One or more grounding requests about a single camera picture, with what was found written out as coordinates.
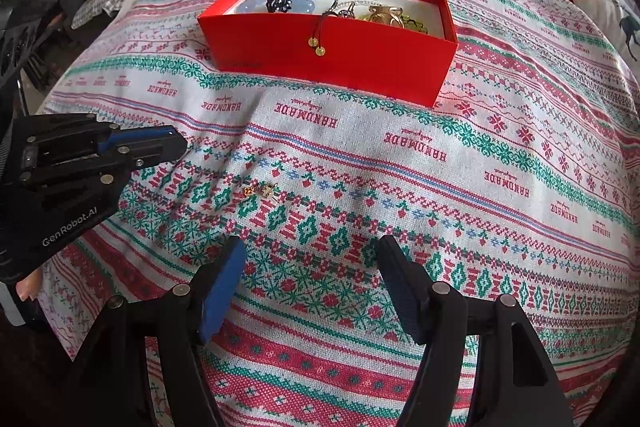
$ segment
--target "screw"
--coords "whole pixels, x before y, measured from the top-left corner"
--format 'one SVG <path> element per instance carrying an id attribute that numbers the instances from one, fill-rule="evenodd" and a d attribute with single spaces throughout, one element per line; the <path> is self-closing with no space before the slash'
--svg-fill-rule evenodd
<path id="1" fill-rule="evenodd" d="M 185 284 L 185 283 L 175 285 L 174 289 L 172 290 L 174 295 L 177 296 L 177 297 L 184 297 L 190 291 L 191 291 L 191 286 L 189 286 L 188 284 Z"/>
<path id="2" fill-rule="evenodd" d="M 107 301 L 107 306 L 111 310 L 117 310 L 124 304 L 124 297 L 122 295 L 114 295 Z"/>
<path id="3" fill-rule="evenodd" d="M 440 295 L 446 295 L 451 290 L 449 285 L 442 281 L 434 282 L 432 288 L 434 292 L 439 293 Z"/>
<path id="4" fill-rule="evenodd" d="M 500 295 L 500 302 L 509 308 L 513 308 L 516 305 L 516 299 L 513 295 L 505 293 Z"/>

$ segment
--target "red box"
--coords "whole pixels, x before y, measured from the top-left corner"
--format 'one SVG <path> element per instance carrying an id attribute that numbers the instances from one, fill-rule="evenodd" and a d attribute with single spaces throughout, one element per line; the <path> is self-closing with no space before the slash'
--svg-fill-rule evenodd
<path id="1" fill-rule="evenodd" d="M 308 45 L 319 15 L 227 14 L 238 1 L 217 0 L 198 17 L 220 71 L 322 82 L 433 107 L 458 48 L 447 0 L 417 0 L 437 6 L 444 38 L 325 17 L 322 57 Z"/>

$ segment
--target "patterned tablecloth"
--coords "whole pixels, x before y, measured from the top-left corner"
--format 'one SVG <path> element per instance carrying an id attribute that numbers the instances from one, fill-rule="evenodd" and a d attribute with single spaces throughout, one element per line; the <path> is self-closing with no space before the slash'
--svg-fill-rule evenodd
<path id="1" fill-rule="evenodd" d="M 119 213 L 47 264 L 40 303 L 69 354 L 109 296 L 159 296 L 238 234 L 246 269 L 202 352 L 229 425 L 394 425 L 422 350 L 375 267 L 392 233 L 433 279 L 518 299 L 583 421 L 638 310 L 638 84 L 593 23 L 566 0 L 449 0 L 460 48 L 426 110 L 217 72 L 196 22 L 213 1 L 136 0 L 46 100 L 125 128 L 172 124 L 190 144 L 177 165 L 136 172 Z M 276 198 L 244 195 L 262 182 Z"/>

